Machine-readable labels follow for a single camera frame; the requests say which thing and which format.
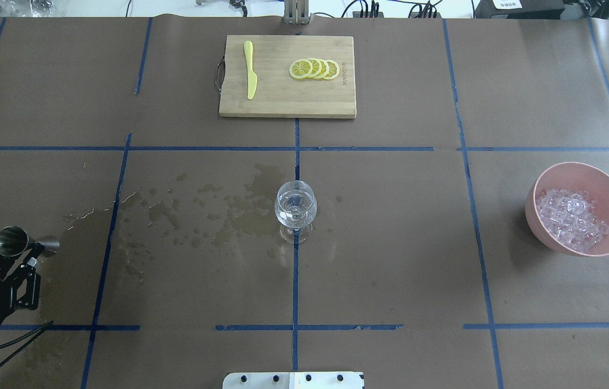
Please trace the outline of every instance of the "ice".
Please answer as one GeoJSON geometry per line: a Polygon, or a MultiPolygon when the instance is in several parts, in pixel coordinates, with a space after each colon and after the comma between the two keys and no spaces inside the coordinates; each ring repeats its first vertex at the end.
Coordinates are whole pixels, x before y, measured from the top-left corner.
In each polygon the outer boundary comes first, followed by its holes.
{"type": "Polygon", "coordinates": [[[595,202],[587,191],[549,189],[537,199],[537,213],[544,227],[564,246],[587,253],[605,236],[609,225],[593,214],[595,202]]]}

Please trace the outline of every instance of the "knife handle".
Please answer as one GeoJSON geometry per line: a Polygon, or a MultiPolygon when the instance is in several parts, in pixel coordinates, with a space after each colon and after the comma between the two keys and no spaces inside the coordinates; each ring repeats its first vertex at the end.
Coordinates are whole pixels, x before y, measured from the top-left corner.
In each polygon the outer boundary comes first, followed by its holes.
{"type": "Polygon", "coordinates": [[[252,41],[244,41],[244,56],[247,59],[247,71],[253,71],[252,61],[254,60],[254,44],[252,44],[252,41]]]}

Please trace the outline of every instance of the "glass of water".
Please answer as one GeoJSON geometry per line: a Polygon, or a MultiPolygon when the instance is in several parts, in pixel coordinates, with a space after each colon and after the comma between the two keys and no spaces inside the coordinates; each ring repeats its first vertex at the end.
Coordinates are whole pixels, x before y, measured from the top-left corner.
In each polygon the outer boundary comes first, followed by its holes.
{"type": "Polygon", "coordinates": [[[286,182],[278,190],[275,215],[282,226],[280,236],[290,243],[304,242],[312,231],[311,222],[316,217],[316,197],[309,184],[302,180],[286,182]]]}

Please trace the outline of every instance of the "white metal plate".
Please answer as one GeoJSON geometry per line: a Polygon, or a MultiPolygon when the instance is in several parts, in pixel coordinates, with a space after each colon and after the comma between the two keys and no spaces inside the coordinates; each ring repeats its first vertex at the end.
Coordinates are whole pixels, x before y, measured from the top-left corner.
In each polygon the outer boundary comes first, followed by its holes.
{"type": "Polygon", "coordinates": [[[362,372],[230,373],[223,389],[364,389],[362,372]]]}

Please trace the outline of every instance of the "glass base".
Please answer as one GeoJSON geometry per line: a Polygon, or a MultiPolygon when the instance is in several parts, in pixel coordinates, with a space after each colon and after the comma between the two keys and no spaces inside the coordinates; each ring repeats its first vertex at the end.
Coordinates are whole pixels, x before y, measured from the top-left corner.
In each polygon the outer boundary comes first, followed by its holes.
{"type": "Polygon", "coordinates": [[[298,244],[304,243],[311,236],[312,231],[314,231],[314,227],[311,224],[299,230],[289,229],[280,225],[280,236],[289,244],[295,244],[295,237],[298,238],[298,244]]]}

